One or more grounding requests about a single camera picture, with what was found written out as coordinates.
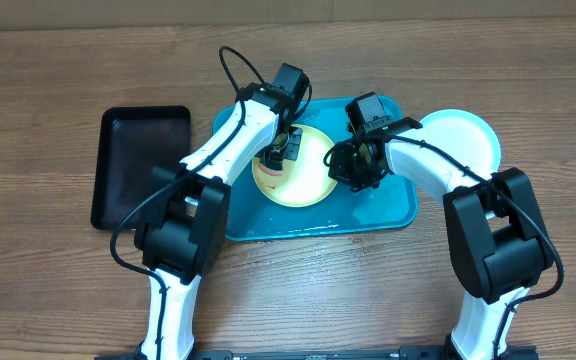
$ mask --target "blue tray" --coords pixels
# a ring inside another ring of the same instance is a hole
[[[387,114],[396,119],[402,117],[393,99],[382,95],[379,98]],[[348,117],[344,107],[352,99],[313,100],[296,123],[321,130],[335,143],[347,139],[350,133],[346,131]],[[213,133],[232,112],[233,107],[229,107],[217,114]],[[400,176],[387,176],[379,188],[354,194],[347,185],[338,183],[317,204],[290,208],[259,191],[250,163],[232,186],[226,236],[233,241],[250,241],[398,229],[410,224],[416,215],[415,185]]]

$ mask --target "black tray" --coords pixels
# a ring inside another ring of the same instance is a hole
[[[101,118],[90,223],[115,228],[152,191],[151,171],[176,172],[190,151],[190,112],[184,106],[116,107]],[[133,229],[139,215],[128,223]]]

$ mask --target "wooden table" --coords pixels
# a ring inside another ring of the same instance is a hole
[[[268,78],[302,67],[314,98],[376,91],[418,118],[454,107],[486,119],[502,168],[530,176],[566,266],[559,294],[521,306],[510,342],[576,359],[576,18],[0,33],[0,359],[90,359],[143,340],[148,280],[116,265],[89,222],[101,114],[186,105],[196,148],[233,103],[222,44]],[[228,245],[201,286],[198,346],[441,343],[463,290],[443,211],[419,201],[402,231]],[[119,250],[139,262],[130,236]]]

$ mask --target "wooden surface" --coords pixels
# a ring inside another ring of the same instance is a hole
[[[576,16],[576,0],[0,0],[0,30]]]
[[[148,280],[116,265],[109,234],[89,222],[101,115],[184,104],[196,148],[233,102],[222,44],[267,78],[282,62],[302,67],[315,98],[376,91],[406,115],[454,107],[486,119],[502,167],[530,176],[566,266],[557,296],[521,306],[510,342],[576,359],[576,18],[0,33],[0,359],[90,359],[144,338]],[[202,282],[198,346],[441,343],[463,290],[442,209],[419,201],[401,231],[229,244]],[[130,236],[119,250],[140,259]],[[538,288],[553,281],[549,271]]]

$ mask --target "yellow plate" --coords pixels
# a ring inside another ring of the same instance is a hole
[[[284,160],[279,176],[259,168],[259,158],[252,163],[252,177],[264,195],[279,205],[304,207],[316,204],[328,196],[337,181],[328,177],[323,159],[334,143],[323,132],[306,125],[303,129],[296,161]]]

